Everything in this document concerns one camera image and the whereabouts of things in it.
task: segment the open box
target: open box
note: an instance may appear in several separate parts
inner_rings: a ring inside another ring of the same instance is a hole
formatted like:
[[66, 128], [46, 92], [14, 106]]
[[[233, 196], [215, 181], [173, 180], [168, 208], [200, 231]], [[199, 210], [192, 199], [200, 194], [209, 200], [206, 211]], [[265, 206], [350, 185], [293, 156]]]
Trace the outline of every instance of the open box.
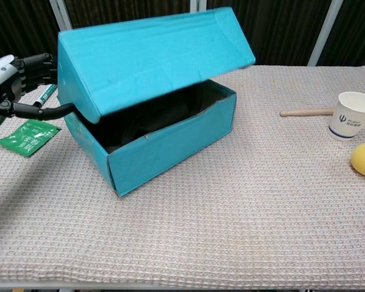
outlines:
[[69, 131], [119, 196], [231, 131], [236, 93], [208, 78], [254, 63], [230, 8], [60, 33]]

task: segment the paper cup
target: paper cup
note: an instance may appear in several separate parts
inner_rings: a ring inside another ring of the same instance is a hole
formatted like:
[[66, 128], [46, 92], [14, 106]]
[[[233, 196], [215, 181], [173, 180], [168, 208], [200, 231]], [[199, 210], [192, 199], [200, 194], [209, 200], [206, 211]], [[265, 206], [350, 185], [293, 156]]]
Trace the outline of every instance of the paper cup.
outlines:
[[365, 127], [365, 94], [344, 92], [338, 97], [328, 132], [339, 141], [349, 141]]

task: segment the box lid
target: box lid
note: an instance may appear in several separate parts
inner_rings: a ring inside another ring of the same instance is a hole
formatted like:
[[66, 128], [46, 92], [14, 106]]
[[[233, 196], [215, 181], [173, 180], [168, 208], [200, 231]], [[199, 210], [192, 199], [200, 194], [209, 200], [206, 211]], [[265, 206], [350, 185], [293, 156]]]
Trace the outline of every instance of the box lid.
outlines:
[[229, 7], [67, 30], [58, 42], [59, 85], [73, 86], [61, 79], [75, 71], [84, 95], [60, 102], [73, 102], [92, 123], [255, 62]]

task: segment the table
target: table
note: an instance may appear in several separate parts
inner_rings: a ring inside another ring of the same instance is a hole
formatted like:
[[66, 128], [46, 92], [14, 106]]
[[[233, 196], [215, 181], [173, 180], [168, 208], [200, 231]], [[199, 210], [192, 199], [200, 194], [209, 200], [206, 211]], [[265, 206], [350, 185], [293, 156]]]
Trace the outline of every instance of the table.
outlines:
[[214, 80], [238, 93], [232, 132], [123, 198], [63, 120], [31, 158], [0, 146], [0, 288], [365, 289], [365, 177], [349, 163], [365, 129], [338, 142], [329, 116], [279, 116], [365, 93], [365, 67]]

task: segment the green packet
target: green packet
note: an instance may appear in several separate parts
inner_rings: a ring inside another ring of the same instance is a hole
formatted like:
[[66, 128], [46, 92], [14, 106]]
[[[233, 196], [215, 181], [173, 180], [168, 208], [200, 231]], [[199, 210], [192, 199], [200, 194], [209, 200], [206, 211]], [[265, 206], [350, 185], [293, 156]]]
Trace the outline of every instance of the green packet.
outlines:
[[20, 155], [31, 156], [60, 130], [40, 120], [28, 120], [11, 135], [0, 139], [0, 145]]

